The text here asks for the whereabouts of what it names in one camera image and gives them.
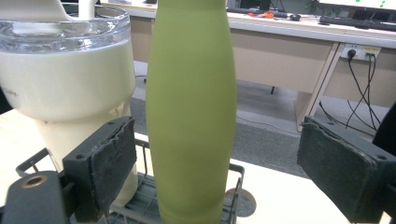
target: power outlet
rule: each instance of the power outlet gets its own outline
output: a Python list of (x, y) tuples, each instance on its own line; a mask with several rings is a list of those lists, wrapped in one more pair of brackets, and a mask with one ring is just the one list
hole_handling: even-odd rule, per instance
[(354, 49), (356, 51), (353, 60), (363, 60), (369, 61), (370, 57), (369, 54), (374, 54), (375, 57), (378, 57), (379, 51), (381, 48), (378, 47), (371, 47), (371, 46), (363, 46), (363, 45), (355, 45), (355, 44), (346, 44), (344, 47), (343, 52), (341, 53), (341, 58), (348, 58), (347, 53)]

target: computer keyboard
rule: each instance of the computer keyboard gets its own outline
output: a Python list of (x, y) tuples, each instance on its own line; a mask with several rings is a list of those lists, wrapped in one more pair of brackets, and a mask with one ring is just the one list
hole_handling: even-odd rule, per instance
[(396, 32), (396, 24), (388, 24), (377, 21), (359, 21), (351, 18), (320, 17), (319, 24), (337, 24), (354, 26), (361, 29), (376, 29)]
[[(239, 7), (227, 7), (227, 12), (233, 12), (233, 13), (239, 13), (239, 14), (248, 14), (250, 12), (255, 13), (255, 14), (262, 14), (264, 13), (264, 10), (258, 10), (258, 9), (253, 9), (253, 8), (239, 8)], [(274, 13), (274, 17), (277, 18), (287, 18), (288, 13), (286, 12), (278, 12), (278, 11), (272, 11)]]

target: green cylindrical object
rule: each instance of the green cylindrical object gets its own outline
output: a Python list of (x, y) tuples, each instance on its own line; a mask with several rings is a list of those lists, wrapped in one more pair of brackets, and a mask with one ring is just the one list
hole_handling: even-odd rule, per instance
[(164, 223), (219, 223), (235, 112), (224, 0), (160, 1), (148, 62), (147, 124)]

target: gray floor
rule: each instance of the gray floor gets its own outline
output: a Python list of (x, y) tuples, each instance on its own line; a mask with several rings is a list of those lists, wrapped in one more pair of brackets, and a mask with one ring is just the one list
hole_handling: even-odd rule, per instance
[[(133, 95), (132, 110), (137, 115), (136, 130), (145, 133), (146, 114), (144, 111), (146, 98), (147, 74), (146, 63), (135, 62), (136, 88)], [(238, 107), (237, 130), (234, 141), (232, 158), (250, 162), (256, 165), (278, 170), (291, 175), (307, 177), (297, 164), (297, 152), (300, 133), (297, 132), (294, 99), (295, 91), (275, 88), (271, 94), (271, 86), (265, 86), (246, 81), (237, 82)], [(334, 118), (347, 122), (351, 115), (346, 100), (323, 97), (322, 105)], [(374, 111), (382, 119), (388, 108), (374, 106)], [(360, 105), (357, 110), (360, 118), (371, 123), (370, 114), (366, 105)], [(318, 108), (315, 117), (328, 120), (323, 110)], [(365, 133), (357, 133), (371, 141), (375, 131), (367, 127), (355, 116), (349, 124)]]

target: transparent plastic lid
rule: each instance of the transparent plastic lid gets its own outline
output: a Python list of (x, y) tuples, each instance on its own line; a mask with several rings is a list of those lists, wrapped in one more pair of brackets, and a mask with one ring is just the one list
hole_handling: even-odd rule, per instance
[[(64, 4), (72, 17), (77, 4)], [(120, 8), (95, 6), (89, 21), (8, 21), (0, 19), (0, 51), (54, 53), (98, 49), (130, 39), (129, 14)]]

